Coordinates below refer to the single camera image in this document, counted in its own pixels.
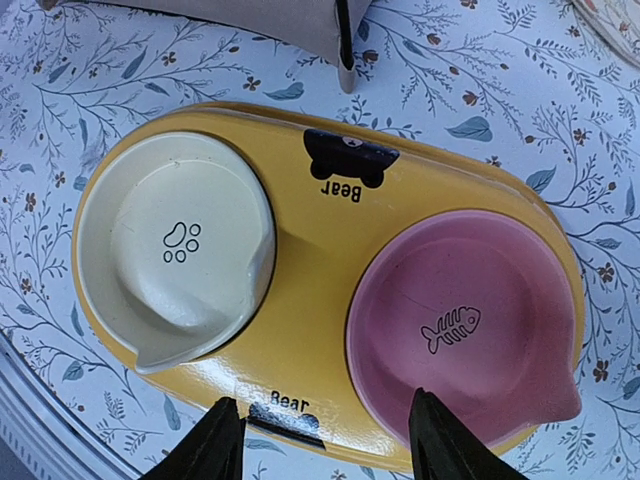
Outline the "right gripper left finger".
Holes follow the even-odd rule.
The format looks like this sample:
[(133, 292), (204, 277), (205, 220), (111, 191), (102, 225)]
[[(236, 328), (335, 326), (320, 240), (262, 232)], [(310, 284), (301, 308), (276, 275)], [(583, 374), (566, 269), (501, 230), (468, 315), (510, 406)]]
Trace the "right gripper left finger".
[(149, 480), (241, 479), (245, 426), (236, 401), (221, 398), (149, 471)]

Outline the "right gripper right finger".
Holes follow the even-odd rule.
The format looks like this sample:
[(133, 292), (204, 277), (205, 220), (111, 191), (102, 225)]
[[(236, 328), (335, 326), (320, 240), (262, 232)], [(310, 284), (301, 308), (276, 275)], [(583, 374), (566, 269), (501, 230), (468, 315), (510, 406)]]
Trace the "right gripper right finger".
[(509, 480), (520, 473), (492, 453), (432, 392), (415, 391), (409, 436), (416, 479)]

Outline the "pink plastic bowl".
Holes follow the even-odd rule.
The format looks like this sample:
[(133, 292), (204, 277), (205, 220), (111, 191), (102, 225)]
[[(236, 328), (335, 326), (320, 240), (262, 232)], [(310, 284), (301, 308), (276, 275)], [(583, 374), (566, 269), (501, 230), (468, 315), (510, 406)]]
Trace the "pink plastic bowl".
[(487, 211), (439, 214), (394, 238), (364, 273), (347, 322), (351, 378), (401, 443), (423, 389), (495, 445), (580, 413), (578, 312), (564, 265), (532, 229)]

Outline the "cream ceramic pet bowl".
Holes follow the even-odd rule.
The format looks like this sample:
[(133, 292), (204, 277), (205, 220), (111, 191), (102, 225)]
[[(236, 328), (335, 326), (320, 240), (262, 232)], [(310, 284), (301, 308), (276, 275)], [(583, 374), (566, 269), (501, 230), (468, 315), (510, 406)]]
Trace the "cream ceramic pet bowl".
[(275, 225), (252, 168), (214, 137), (169, 132), (117, 154), (77, 220), (89, 312), (152, 374), (213, 352), (256, 315)]

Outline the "black tent pole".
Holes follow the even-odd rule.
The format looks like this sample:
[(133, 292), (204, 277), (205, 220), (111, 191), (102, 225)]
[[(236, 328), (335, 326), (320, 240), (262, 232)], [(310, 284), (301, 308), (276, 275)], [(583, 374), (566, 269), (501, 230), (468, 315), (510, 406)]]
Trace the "black tent pole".
[(340, 62), (346, 70), (351, 70), (353, 67), (353, 48), (348, 1), (336, 0), (335, 5), (340, 37)]

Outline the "beige fabric pet tent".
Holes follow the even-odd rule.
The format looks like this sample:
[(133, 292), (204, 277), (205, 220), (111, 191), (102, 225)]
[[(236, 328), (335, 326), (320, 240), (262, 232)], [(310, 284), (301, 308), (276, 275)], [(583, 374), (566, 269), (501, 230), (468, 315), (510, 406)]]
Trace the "beige fabric pet tent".
[[(281, 40), (313, 53), (338, 70), (341, 89), (354, 90), (353, 67), (340, 62), (336, 0), (131, 0), (116, 1), (121, 7), (138, 8), (237, 27)], [(355, 34), (371, 5), (369, 1), (348, 1), (352, 48)]]

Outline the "floral patterned table mat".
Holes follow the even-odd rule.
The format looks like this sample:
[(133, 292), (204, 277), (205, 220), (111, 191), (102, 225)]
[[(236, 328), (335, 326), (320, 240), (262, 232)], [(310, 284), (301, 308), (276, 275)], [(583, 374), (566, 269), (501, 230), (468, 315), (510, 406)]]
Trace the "floral patterned table mat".
[(71, 223), (108, 149), (205, 100), (272, 105), (458, 152), (518, 176), (563, 223), (587, 318), (581, 415), (508, 461), (533, 479), (639, 475), (639, 72), (571, 1), (376, 1), (357, 87), (279, 40), (89, 3), (1, 5), (1, 338), (142, 474), (198, 421), (96, 339)]

